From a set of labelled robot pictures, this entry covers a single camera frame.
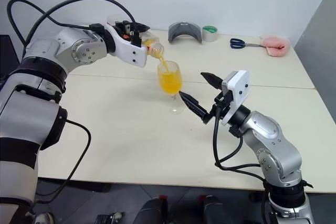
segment orange juice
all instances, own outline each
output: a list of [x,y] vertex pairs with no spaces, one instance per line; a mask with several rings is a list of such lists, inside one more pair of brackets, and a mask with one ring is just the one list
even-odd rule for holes
[[165,71],[169,73],[168,65],[167,65],[167,62],[165,61],[165,59],[163,58],[163,55],[159,58],[159,60],[162,63],[162,65],[164,66]]
[[170,72],[158,72],[161,89],[171,95],[177,94],[182,87],[182,77],[180,70]]

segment black cable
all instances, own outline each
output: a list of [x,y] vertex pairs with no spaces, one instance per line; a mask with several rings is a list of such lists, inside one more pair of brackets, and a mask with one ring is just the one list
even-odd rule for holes
[[218,126],[219,126],[219,118],[220,118],[221,111],[222,111],[222,108],[220,106],[218,106],[217,109],[216,109],[215,127],[214,127],[214,135],[213,135],[213,152],[214,152],[214,157],[215,157],[215,161],[216,161],[215,165],[221,170],[228,170],[228,171],[235,172],[235,173],[241,173],[241,174],[249,175],[249,176],[258,178],[261,181],[264,181],[264,179],[262,177],[260,177],[259,175],[256,175],[256,174],[250,173],[250,172],[246,172],[244,170],[238,170],[238,169],[242,169],[242,168],[246,168],[246,167],[260,167],[259,164],[245,164],[245,165],[238,165],[238,166],[232,166],[232,167],[225,167],[225,166],[221,165],[221,162],[223,162],[225,160],[228,160],[229,158],[233,157],[240,150],[240,148],[243,144],[243,137],[240,137],[240,142],[239,142],[238,147],[231,154],[229,154],[226,157],[219,160],[218,151],[217,151],[217,135],[218,135]]
[[268,190],[265,189],[263,195],[262,195],[262,200],[261,200],[261,218],[263,220],[264,224],[268,224],[267,219],[266,219],[266,211],[265,211],[265,203],[266,203],[266,198],[268,196]]
[[72,169],[72,171],[71,171],[69,177],[64,181],[64,183],[63,183],[59,188],[57,188],[57,190],[55,190],[55,191],[52,192],[52,193],[54,193],[54,192],[56,192],[56,193],[55,193],[50,199],[47,199],[47,200],[36,199],[36,200],[34,201],[34,204],[33,204],[33,206],[32,206],[32,209],[33,209],[33,207],[34,207],[36,204],[48,204],[48,203],[52,202],[52,201],[53,201],[53,200],[60,194],[60,192],[65,188],[65,186],[68,184],[68,182],[69,182],[70,179],[72,178],[73,174],[75,173],[77,167],[79,166],[79,164],[80,164],[80,162],[82,161],[82,159],[83,159],[83,157],[84,157],[86,151],[88,150],[88,148],[89,148],[89,146],[90,146],[90,143],[91,143],[91,133],[90,133],[90,131],[89,131],[85,126],[83,126],[83,125],[81,125],[81,124],[79,124],[79,123],[73,122],[73,121],[68,120],[68,119],[66,120],[66,122],[67,122],[67,123],[70,123],[70,124],[73,124],[73,125],[75,125],[75,126],[81,127],[83,130],[85,130],[86,133],[88,134],[88,143],[87,143],[87,145],[86,145],[84,151],[82,152],[82,155],[79,157],[79,159],[78,159],[76,165],[75,165],[74,168]]
[[[42,23],[43,20],[45,20],[50,14],[52,14],[54,11],[60,9],[61,7],[63,6],[66,6],[66,5],[69,5],[71,3],[75,3],[75,2],[78,2],[78,1],[83,1],[83,0],[66,0],[58,5],[55,5],[54,7],[52,7],[51,9],[49,9],[48,11],[46,11],[36,22],[35,24],[33,25],[33,27],[31,28],[28,36],[27,36],[27,39],[26,39],[26,45],[30,43],[35,31],[37,30],[38,26]],[[119,8],[121,8],[129,17],[130,19],[132,20],[133,24],[134,24],[134,28],[135,28],[135,32],[136,33],[139,33],[139,30],[138,30],[138,25],[137,23],[135,22],[135,19],[133,18],[132,14],[123,6],[121,5],[119,2],[115,1],[115,0],[105,0],[105,1],[108,1],[108,2],[111,2],[115,5],[117,5]]]
[[[20,39],[21,43],[25,46],[28,43],[26,43],[25,39],[23,38],[22,34],[20,33],[19,29],[17,28],[15,21],[13,19],[13,14],[12,14],[12,7],[16,2],[22,2],[25,3],[27,5],[30,5],[31,7],[35,8],[36,10],[38,10],[40,13],[44,14],[45,11],[43,11],[40,7],[38,7],[37,5],[33,4],[32,2],[28,1],[28,0],[10,0],[7,4],[7,16],[9,19],[10,24],[12,25],[12,28],[14,29],[14,32],[16,33],[16,35],[18,36],[18,38]],[[60,23],[56,20],[54,20],[52,17],[50,17],[49,15],[47,16],[47,18],[49,18],[52,22],[54,22],[56,25],[58,26],[63,26],[63,27],[71,27],[71,28],[78,28],[78,29],[84,29],[84,30],[89,30],[89,27],[86,26],[78,26],[78,25],[73,25],[73,24],[65,24],[65,23]]]

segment gray object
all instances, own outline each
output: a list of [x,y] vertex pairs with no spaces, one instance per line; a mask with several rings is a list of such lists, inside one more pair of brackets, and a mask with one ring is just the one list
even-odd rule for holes
[[58,102],[69,73],[106,57],[106,44],[112,42],[116,45],[111,52],[114,56],[136,66],[145,65],[145,47],[123,40],[111,26],[105,31],[111,37],[65,28],[54,37],[32,41],[21,64],[1,87],[1,224],[19,223],[34,202],[39,151],[58,141],[67,118]]
[[322,0],[295,51],[336,122],[335,17],[336,1]]
[[44,212],[36,216],[34,224],[55,224],[55,220],[52,214]]
[[[227,82],[233,78],[232,74],[227,78]],[[222,85],[225,87],[223,90],[228,92],[227,84]],[[277,188],[293,188],[302,181],[300,153],[285,139],[280,125],[274,119],[252,111],[244,119],[239,130],[245,143],[256,154],[268,184]],[[277,212],[278,223],[315,223],[306,193],[303,204],[298,207],[279,206],[270,194],[268,198],[272,209]]]
[[[314,224],[309,198],[304,191],[304,186],[311,185],[302,180],[300,153],[285,139],[280,125],[275,120],[257,111],[251,112],[242,105],[249,93],[248,72],[234,71],[224,80],[212,73],[203,72],[202,76],[210,85],[223,92],[215,98],[215,104],[210,113],[189,94],[180,92],[181,98],[187,107],[202,119],[203,123],[208,123],[215,115],[218,119],[217,123],[220,119],[222,119],[222,125],[228,123],[231,126],[230,133],[240,138],[241,143],[244,140],[254,151],[265,177],[265,179],[258,178],[263,180],[265,190],[268,191],[267,197],[272,208],[270,218],[274,223]],[[215,127],[214,141],[217,139],[217,131],[218,125]],[[234,153],[222,159],[215,155],[217,166],[222,170],[235,172],[244,168],[244,165],[231,168],[220,167],[220,163],[233,155]]]
[[199,43],[202,43],[201,28],[194,23],[176,22],[171,24],[168,29],[169,43],[171,43],[179,35],[190,35]]

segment white table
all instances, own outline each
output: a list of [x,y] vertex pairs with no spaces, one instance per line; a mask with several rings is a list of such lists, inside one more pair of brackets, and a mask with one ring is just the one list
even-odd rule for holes
[[[230,39],[237,36],[221,35],[212,43],[202,45],[194,38],[177,37],[168,42],[166,31],[153,31],[165,47],[167,60],[176,61],[183,74],[184,82],[204,82],[200,72],[211,72],[226,77],[233,70],[250,71],[250,84],[269,87],[314,88],[294,49],[284,57],[270,57],[265,48],[246,47],[231,49]],[[243,37],[246,42],[260,43],[259,37]],[[109,76],[156,80],[158,60],[148,56],[144,69],[125,64],[108,56],[89,66],[75,69],[71,74],[86,76]]]
[[[207,109],[218,94],[204,83],[185,82],[183,91]],[[262,189],[259,180],[214,166],[213,121],[204,125],[187,108],[179,115],[170,114],[167,102],[156,80],[70,76],[61,105],[68,110],[69,119],[84,124],[92,133],[91,146],[73,179]],[[330,167],[336,126],[315,89],[252,86],[244,104],[276,119],[285,137],[298,148],[303,177],[314,185],[307,191],[336,192],[336,174]],[[86,139],[80,128],[66,125],[60,142],[40,152],[39,176],[65,179]],[[222,126],[218,141],[221,156],[238,143]],[[256,157],[244,144],[227,165],[251,162],[256,162]],[[258,168],[247,170],[260,174]]]

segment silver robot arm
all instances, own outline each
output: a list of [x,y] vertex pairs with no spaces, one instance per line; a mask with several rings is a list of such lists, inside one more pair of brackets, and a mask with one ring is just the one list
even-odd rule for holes
[[40,150],[58,142],[67,111],[58,103],[65,79],[82,65],[112,54],[138,67],[147,48],[124,40],[112,25],[65,28],[37,39],[0,89],[0,223],[18,223],[35,198]]
[[230,132],[242,136],[256,154],[265,177],[264,187],[273,209],[272,223],[314,224],[309,199],[304,192],[308,185],[302,180],[302,163],[298,150],[284,137],[280,125],[272,118],[257,111],[251,112],[242,103],[249,95],[249,74],[234,71],[227,78],[211,73],[201,73],[221,93],[209,113],[190,95],[180,92],[186,105],[206,124],[215,116],[219,106],[222,125],[229,124]]

